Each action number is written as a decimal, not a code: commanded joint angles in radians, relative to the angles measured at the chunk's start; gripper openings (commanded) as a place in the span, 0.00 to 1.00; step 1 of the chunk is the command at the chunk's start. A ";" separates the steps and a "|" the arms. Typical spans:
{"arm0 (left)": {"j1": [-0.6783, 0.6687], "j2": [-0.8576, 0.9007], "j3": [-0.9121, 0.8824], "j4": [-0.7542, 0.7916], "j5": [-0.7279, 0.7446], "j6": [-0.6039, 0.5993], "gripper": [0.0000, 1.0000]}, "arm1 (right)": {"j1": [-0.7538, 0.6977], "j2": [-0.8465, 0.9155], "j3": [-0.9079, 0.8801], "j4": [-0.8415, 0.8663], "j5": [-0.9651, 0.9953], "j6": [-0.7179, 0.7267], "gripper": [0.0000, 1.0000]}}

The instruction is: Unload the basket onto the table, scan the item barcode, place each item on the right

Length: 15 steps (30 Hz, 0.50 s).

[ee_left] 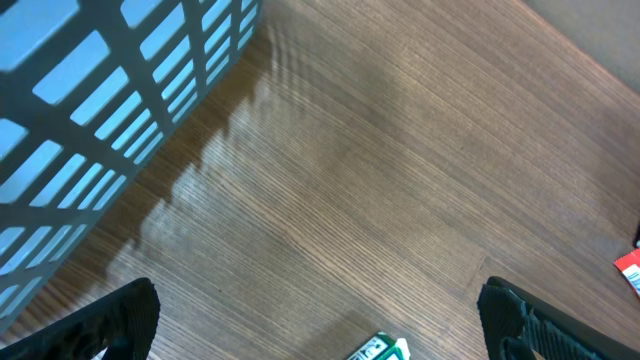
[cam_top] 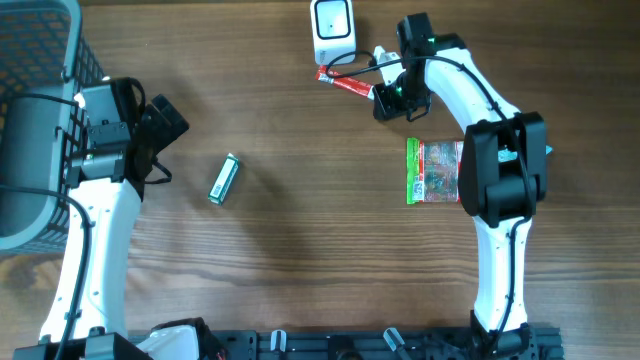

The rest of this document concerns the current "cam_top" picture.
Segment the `red snack stick packet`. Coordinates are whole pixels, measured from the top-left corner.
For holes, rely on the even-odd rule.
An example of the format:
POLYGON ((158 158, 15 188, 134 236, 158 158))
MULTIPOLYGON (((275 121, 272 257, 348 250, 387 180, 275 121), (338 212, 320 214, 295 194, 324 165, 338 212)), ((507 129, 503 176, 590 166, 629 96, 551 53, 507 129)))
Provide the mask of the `red snack stick packet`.
POLYGON ((321 65, 318 68, 315 79, 357 94, 368 100, 374 100, 373 86, 371 84, 356 80, 353 77, 344 76, 333 70, 327 70, 325 65, 321 65))

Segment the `green snack bag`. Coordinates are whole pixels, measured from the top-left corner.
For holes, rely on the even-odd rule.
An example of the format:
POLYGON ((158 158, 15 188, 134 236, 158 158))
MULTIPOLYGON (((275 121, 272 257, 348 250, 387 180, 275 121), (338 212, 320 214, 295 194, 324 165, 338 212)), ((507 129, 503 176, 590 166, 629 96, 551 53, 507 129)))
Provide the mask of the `green snack bag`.
POLYGON ((462 141, 406 142, 406 203, 455 203, 460 201, 458 175, 462 141))

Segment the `green white gum box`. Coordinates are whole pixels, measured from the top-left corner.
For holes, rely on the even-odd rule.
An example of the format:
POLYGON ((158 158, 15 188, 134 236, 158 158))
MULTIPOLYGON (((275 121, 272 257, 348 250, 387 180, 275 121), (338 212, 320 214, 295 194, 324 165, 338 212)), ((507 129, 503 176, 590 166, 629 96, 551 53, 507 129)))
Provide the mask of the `green white gum box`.
POLYGON ((233 184, 236 173, 239 169, 239 159, 232 153, 228 153, 225 162, 212 185, 208 194, 208 199, 216 204, 222 205, 226 199, 227 193, 233 184))

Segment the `teal tissue packet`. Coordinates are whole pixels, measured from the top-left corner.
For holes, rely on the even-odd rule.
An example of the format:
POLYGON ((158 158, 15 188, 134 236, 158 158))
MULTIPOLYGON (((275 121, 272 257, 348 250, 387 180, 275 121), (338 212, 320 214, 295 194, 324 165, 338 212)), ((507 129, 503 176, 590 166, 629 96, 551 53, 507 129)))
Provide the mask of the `teal tissue packet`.
MULTIPOLYGON (((546 154, 549 155, 551 154, 553 151, 553 148, 549 145, 546 146, 546 154)), ((513 161, 516 160, 518 157, 517 153, 515 151, 511 151, 508 149, 503 149, 503 150, 499 150, 498 151, 498 160, 500 162, 508 162, 508 161, 513 161)))

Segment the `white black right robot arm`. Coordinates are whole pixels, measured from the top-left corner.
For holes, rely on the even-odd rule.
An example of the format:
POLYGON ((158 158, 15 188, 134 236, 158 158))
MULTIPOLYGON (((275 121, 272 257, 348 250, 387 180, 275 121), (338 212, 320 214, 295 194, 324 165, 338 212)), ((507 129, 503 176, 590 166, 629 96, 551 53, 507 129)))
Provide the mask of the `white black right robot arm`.
POLYGON ((506 102, 462 39, 435 34, 427 14, 406 16, 396 34, 404 70, 375 86, 373 115, 414 121, 437 95, 463 130, 458 194, 474 221, 479 264, 467 351, 472 359, 519 355, 531 339, 523 291, 527 235, 547 191, 544 120, 506 102))

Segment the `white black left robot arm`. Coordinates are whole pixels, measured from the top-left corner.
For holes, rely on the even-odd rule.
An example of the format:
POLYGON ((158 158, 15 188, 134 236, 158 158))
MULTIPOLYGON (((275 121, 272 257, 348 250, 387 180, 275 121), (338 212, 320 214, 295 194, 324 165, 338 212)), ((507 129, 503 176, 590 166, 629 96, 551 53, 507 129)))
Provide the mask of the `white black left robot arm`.
POLYGON ((124 293, 130 240, 158 155, 189 125, 162 95, 131 77, 107 79, 74 99, 88 117, 67 165, 70 223, 56 298, 39 342, 17 359, 217 359, 223 347, 188 318, 128 336, 124 293))

